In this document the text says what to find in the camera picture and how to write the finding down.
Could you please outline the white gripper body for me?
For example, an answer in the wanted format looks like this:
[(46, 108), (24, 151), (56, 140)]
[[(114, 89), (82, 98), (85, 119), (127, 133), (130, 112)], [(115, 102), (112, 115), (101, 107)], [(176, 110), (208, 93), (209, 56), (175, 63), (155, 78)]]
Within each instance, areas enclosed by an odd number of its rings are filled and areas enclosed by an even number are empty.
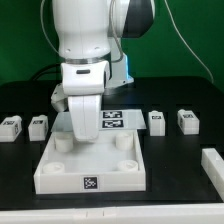
[(62, 83), (51, 103), (58, 112), (69, 109), (74, 137), (91, 141), (98, 137), (101, 99), (110, 78), (108, 61), (93, 64), (61, 64)]

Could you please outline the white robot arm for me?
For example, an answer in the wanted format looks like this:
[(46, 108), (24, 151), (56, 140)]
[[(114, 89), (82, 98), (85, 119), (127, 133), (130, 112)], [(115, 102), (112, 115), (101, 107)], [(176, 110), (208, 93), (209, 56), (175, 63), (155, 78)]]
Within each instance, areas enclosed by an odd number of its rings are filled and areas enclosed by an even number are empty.
[(75, 138), (98, 136), (102, 95), (133, 81), (120, 40), (153, 24), (154, 0), (52, 0), (62, 88)]

